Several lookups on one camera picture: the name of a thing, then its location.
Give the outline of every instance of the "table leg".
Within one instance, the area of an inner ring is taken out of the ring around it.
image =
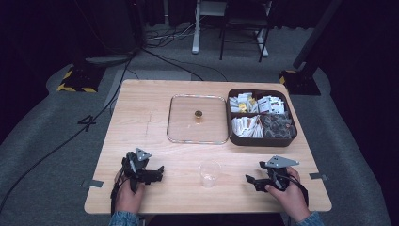
[[[198,54],[200,51],[200,0],[197,0],[197,9],[196,9],[196,29],[194,32],[194,40],[193,40],[193,54]]]
[[[255,33],[255,35],[257,36],[257,41],[258,41],[258,43],[259,43],[259,49],[262,51],[262,45],[261,45],[261,43],[263,43],[263,29],[260,31],[261,32],[261,34],[259,34],[258,35],[258,32],[257,31],[255,31],[254,33]],[[264,47],[264,50],[263,50],[263,57],[268,57],[269,56],[269,52],[267,52],[267,49],[266,49],[266,47]]]

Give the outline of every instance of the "brown divided tray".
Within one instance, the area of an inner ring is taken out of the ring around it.
[[[284,109],[288,112],[289,119],[293,120],[293,116],[291,114],[290,107],[287,105],[287,99],[284,94],[275,90],[258,90],[258,89],[232,89],[229,92],[230,97],[237,97],[238,94],[251,92],[252,97],[256,100],[261,99],[264,96],[276,96],[279,97],[284,102]],[[239,137],[232,131],[231,120],[235,117],[254,117],[256,115],[262,115],[261,113],[235,113],[231,112],[230,100],[227,100],[227,115],[228,115],[228,127],[229,127],[229,136],[230,140],[233,144],[238,146],[258,146],[258,147],[286,147],[290,145],[290,143],[294,140],[297,131],[295,126],[295,121],[293,120],[291,125],[294,127],[295,135],[291,138],[271,138],[271,137],[263,137],[263,138],[254,138],[254,137]]]

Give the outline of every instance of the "black cable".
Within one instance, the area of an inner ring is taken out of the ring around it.
[[[219,70],[217,70],[217,69],[215,69],[215,68],[211,68],[211,67],[208,67],[208,66],[204,66],[204,65],[200,65],[200,64],[196,64],[196,63],[191,63],[191,62],[183,62],[183,61],[180,61],[180,60],[177,60],[177,59],[167,58],[167,57],[165,57],[165,56],[160,56],[160,57],[165,58],[165,59],[168,59],[168,60],[174,60],[174,61],[177,61],[177,62],[179,62],[179,63],[192,64],[192,65],[197,65],[197,66],[200,66],[200,67],[203,67],[203,68],[208,68],[208,69],[214,70],[214,71],[220,73],[220,74],[224,77],[224,79],[226,80],[226,82],[229,82],[229,81],[227,80],[227,77],[226,77],[223,73],[221,73]]]
[[[181,66],[179,66],[179,65],[177,65],[177,64],[174,64],[174,63],[172,63],[172,62],[169,62],[169,61],[167,61],[167,60],[165,60],[165,59],[159,57],[158,55],[156,55],[156,54],[154,54],[154,53],[152,53],[152,52],[150,52],[150,51],[148,51],[148,50],[146,50],[146,49],[144,49],[144,48],[141,48],[141,49],[142,49],[144,52],[146,52],[147,54],[152,55],[152,56],[154,56],[154,57],[157,57],[157,58],[159,58],[159,59],[161,59],[161,60],[164,60],[166,63],[169,63],[169,64],[171,64],[171,65],[173,65],[173,66],[176,66],[176,67],[178,67],[178,68],[180,68],[180,69],[183,69],[184,71],[193,74],[194,76],[196,76],[197,78],[199,78],[199,80],[203,81],[203,79],[202,79],[199,75],[197,75],[196,73],[193,73],[193,72],[191,72],[191,71],[189,71],[189,70],[187,70],[187,69],[185,69],[185,68],[183,68],[183,67],[181,67]]]
[[[130,57],[129,62],[125,65],[125,68],[123,70],[123,74],[122,77],[120,79],[120,83],[117,87],[117,91],[114,93],[113,97],[111,98],[111,100],[108,102],[108,104],[94,117],[92,118],[88,124],[86,124],[82,129],[80,129],[77,133],[75,133],[73,136],[71,136],[69,139],[67,139],[66,141],[64,141],[62,144],[60,144],[58,147],[56,147],[55,149],[53,149],[52,151],[50,151],[48,154],[46,154],[43,158],[41,158],[37,163],[35,163],[31,168],[29,168],[22,176],[20,176],[18,178],[18,180],[12,185],[12,187],[8,190],[8,192],[6,193],[5,197],[3,198],[1,205],[0,205],[0,215],[3,211],[3,208],[6,204],[6,200],[9,196],[9,194],[11,194],[12,190],[17,186],[17,184],[19,184],[23,178],[30,172],[32,171],[38,164],[40,164],[42,161],[44,161],[47,157],[49,157],[50,155],[52,155],[53,153],[55,153],[56,151],[58,151],[59,149],[61,149],[63,146],[65,146],[67,143],[69,143],[71,140],[73,140],[75,137],[77,137],[80,133],[82,133],[84,130],[86,130],[87,127],[89,127],[100,115],[102,115],[104,113],[104,111],[108,108],[109,105],[111,105],[111,103],[113,102],[113,99],[115,98],[115,96],[118,93],[118,90],[120,89],[120,85],[123,81],[123,77],[126,73],[127,67],[129,66],[130,62],[132,61],[133,57],[135,55],[132,55]]]

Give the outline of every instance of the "dark curtain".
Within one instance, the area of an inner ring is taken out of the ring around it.
[[[145,21],[149,26],[165,23],[164,0],[145,1]]]
[[[181,23],[194,23],[196,0],[168,0],[169,25],[178,26]]]
[[[277,0],[272,18],[277,27],[313,28],[325,13],[331,0]]]

